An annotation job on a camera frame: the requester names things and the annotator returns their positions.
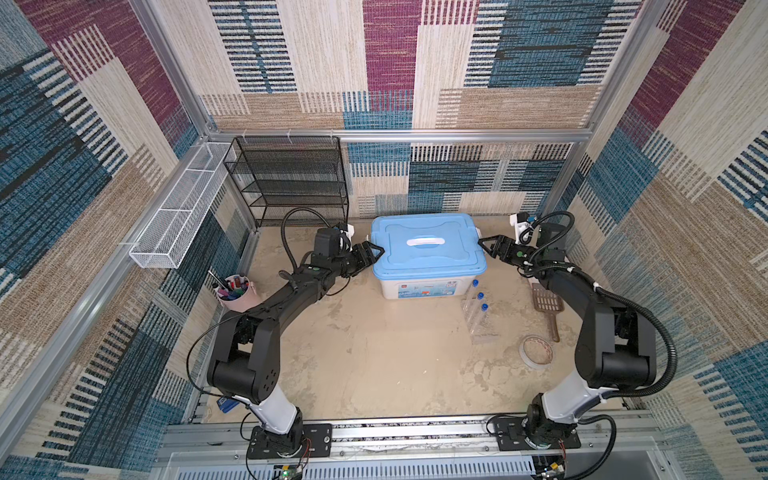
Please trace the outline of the blue plastic box lid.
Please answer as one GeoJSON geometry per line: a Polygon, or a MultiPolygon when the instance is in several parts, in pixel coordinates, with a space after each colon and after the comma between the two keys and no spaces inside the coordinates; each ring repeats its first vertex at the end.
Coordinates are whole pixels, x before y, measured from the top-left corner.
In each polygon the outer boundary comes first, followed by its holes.
{"type": "Polygon", "coordinates": [[[370,241],[384,249],[373,266],[382,281],[477,276],[487,269],[478,231],[464,213],[378,217],[370,241]]]}

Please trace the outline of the blue-capped test tube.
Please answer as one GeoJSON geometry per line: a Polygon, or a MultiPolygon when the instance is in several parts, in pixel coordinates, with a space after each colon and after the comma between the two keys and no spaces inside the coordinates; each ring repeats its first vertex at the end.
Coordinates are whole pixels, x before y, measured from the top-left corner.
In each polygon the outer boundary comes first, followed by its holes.
{"type": "Polygon", "coordinates": [[[479,280],[475,278],[472,280],[471,284],[469,285],[462,301],[462,310],[464,312],[466,312],[470,308],[472,302],[476,298],[478,293],[478,287],[479,287],[479,280]]]}
{"type": "Polygon", "coordinates": [[[488,331],[488,309],[489,305],[483,303],[482,309],[477,312],[472,320],[469,320],[469,331],[473,336],[485,335],[488,331]]]}
{"type": "Polygon", "coordinates": [[[482,309],[485,294],[478,292],[467,304],[466,319],[472,320],[478,311],[482,309]]]}

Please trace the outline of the clear test tube rack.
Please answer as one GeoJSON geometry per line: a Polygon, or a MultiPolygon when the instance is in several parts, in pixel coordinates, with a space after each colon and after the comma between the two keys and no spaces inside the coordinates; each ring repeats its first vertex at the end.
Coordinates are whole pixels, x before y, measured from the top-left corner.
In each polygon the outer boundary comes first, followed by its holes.
{"type": "Polygon", "coordinates": [[[484,292],[478,292],[464,302],[463,314],[473,345],[488,344],[499,338],[499,333],[490,318],[490,305],[484,292]]]}

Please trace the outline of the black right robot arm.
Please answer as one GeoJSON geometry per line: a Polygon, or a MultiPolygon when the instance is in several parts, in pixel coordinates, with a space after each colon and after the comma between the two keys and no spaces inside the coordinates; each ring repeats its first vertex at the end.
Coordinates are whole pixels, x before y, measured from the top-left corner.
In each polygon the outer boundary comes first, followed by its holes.
{"type": "Polygon", "coordinates": [[[535,222],[543,234],[534,246],[521,235],[479,240],[494,259],[536,279],[581,318],[574,370],[529,404],[522,428],[534,448],[565,440],[589,410],[612,398],[638,398],[663,391],[674,379],[678,352],[673,337],[647,308],[608,291],[568,261],[565,227],[535,222]]]}

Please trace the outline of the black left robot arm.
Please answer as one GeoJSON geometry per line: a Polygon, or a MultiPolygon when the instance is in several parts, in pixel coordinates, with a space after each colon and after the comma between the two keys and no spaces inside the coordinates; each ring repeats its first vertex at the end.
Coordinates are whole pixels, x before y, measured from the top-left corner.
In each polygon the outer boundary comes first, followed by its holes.
{"type": "Polygon", "coordinates": [[[206,374],[211,389],[193,387],[244,405],[260,422],[249,444],[262,444],[271,454],[290,458],[306,455],[310,441],[303,431],[301,410],[279,385],[282,333],[304,310],[329,296],[337,279],[357,276],[374,265],[385,249],[370,241],[354,244],[351,225],[332,225],[310,207],[289,210],[281,221],[280,235],[292,267],[279,272],[286,284],[255,307],[225,314],[206,331],[215,334],[206,374]],[[315,234],[313,249],[297,262],[286,226],[300,212],[317,217],[323,227],[315,234]]]}

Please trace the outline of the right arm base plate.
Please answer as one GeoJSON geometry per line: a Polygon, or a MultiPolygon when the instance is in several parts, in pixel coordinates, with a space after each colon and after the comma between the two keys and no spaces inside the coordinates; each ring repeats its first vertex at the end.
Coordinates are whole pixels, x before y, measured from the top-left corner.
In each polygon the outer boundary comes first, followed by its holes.
{"type": "Polygon", "coordinates": [[[529,425],[527,417],[498,416],[487,424],[500,451],[578,449],[581,441],[575,424],[560,424],[543,420],[529,425]]]}

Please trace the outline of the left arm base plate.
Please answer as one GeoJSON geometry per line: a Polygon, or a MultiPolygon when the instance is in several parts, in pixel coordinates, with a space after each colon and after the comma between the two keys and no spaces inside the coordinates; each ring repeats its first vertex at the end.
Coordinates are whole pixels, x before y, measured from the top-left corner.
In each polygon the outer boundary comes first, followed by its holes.
{"type": "Polygon", "coordinates": [[[285,435],[271,433],[257,426],[252,430],[246,459],[299,459],[306,452],[310,459],[326,458],[331,454],[332,439],[333,425],[330,423],[305,424],[285,435]]]}

